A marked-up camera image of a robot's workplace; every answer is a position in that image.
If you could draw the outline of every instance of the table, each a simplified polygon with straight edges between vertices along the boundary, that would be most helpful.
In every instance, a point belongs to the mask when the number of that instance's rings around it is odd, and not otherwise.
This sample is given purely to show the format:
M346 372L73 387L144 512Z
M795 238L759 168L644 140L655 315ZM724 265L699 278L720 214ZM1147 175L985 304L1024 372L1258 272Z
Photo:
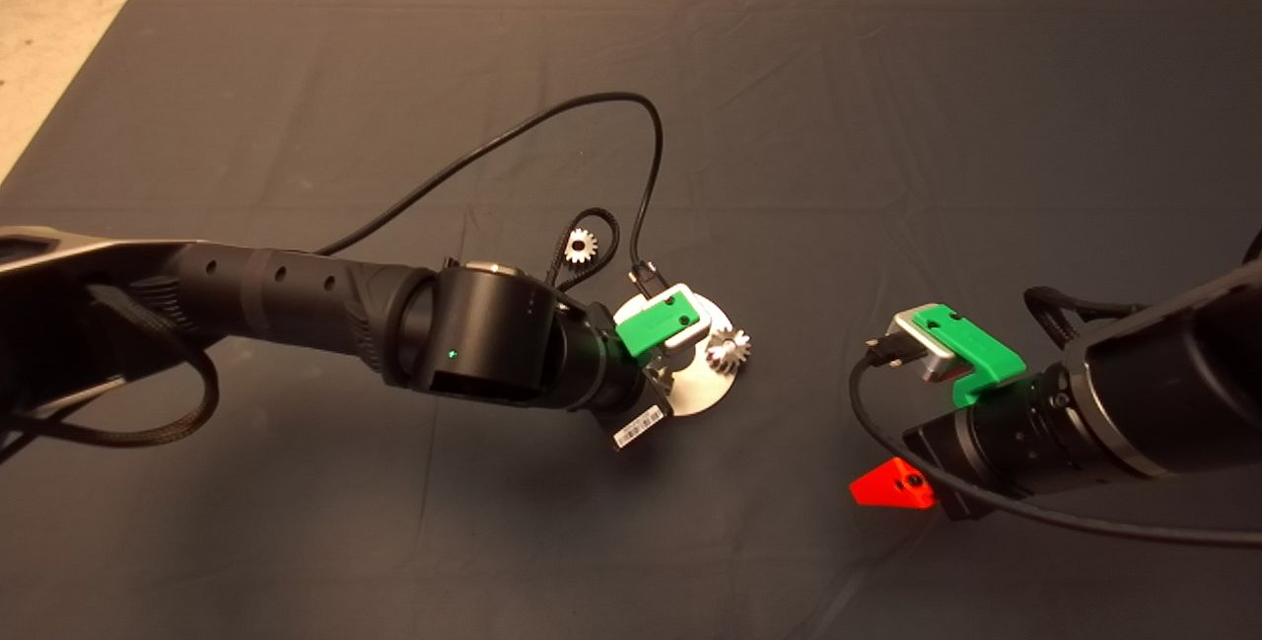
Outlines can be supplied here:
M654 97L644 250L755 356L625 453L584 417L385 389L230 340L175 446L56 442L0 470L10 637L1252 637L1262 557L994 515L861 509L883 456L843 379L890 313L946 302L1027 361L1049 284L1160 299L1258 227L1262 0L130 0L13 175L9 223L308 249L550 101ZM541 273L630 222L634 106L572 114L350 256ZM575 294L616 305L618 268ZM172 371L82 412L169 418ZM888 425L949 406L875 376ZM1257 468L1045 500L1258 526Z

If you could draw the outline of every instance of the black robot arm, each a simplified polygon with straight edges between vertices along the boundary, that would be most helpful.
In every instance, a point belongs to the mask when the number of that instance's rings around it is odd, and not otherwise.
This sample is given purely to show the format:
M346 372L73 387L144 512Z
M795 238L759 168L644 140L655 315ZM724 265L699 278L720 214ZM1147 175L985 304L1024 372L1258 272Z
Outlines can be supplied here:
M1069 341L1041 374L915 425L916 453L1011 497L1262 461L1262 263ZM949 489L955 519L991 506Z
M582 305L516 268L451 263L433 271L18 227L0 232L0 400L9 423L0 436L188 361L117 317L117 307L102 307L93 297L102 288L198 351L239 336L351 353L387 385L587 410L612 434L647 406L669 415L602 305Z
M1262 261L1165 303L1117 312L1114 322L1074 333L1045 371L993 385L972 405L912 425L901 443L871 419L859 379L921 359L929 371L944 353L909 331L870 342L851 375L851 403L899 458L852 483L856 500L921 509L936 501L952 519L1000 509L1113 536L1262 547L1262 531L1118 523L1022 500L1262 462Z

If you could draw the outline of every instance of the red block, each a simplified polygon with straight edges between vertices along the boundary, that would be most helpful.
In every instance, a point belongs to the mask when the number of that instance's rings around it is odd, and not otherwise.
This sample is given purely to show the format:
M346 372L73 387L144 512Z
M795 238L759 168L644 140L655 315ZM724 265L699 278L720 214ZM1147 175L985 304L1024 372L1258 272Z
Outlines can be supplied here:
M851 496L861 505L928 510L934 506L929 478L902 458L890 458L851 482Z

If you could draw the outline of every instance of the silver gear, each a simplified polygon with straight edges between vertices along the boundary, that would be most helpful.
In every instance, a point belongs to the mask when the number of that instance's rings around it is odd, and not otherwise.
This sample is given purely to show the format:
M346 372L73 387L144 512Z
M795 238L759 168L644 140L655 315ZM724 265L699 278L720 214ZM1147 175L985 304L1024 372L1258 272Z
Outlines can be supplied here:
M565 240L565 263L573 270L581 270L596 259L596 236L586 227L577 227Z
M750 357L750 336L743 329L716 329L705 343L705 361L719 374L734 375Z

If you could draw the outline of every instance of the green 3d-printed part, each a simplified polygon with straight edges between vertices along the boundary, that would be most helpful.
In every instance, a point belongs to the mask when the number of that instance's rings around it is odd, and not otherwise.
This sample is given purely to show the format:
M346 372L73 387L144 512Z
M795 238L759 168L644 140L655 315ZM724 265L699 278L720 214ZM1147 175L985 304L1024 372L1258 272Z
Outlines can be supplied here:
M632 357L661 345L700 319L688 298L674 295L663 299L649 309L635 313L622 324L615 327L622 343Z
M955 388L952 389L952 400L957 408L970 406L987 389L994 389L1025 374L1025 362L1016 352L950 307L938 305L917 312L911 316L911 322L973 366L973 371L955 380Z

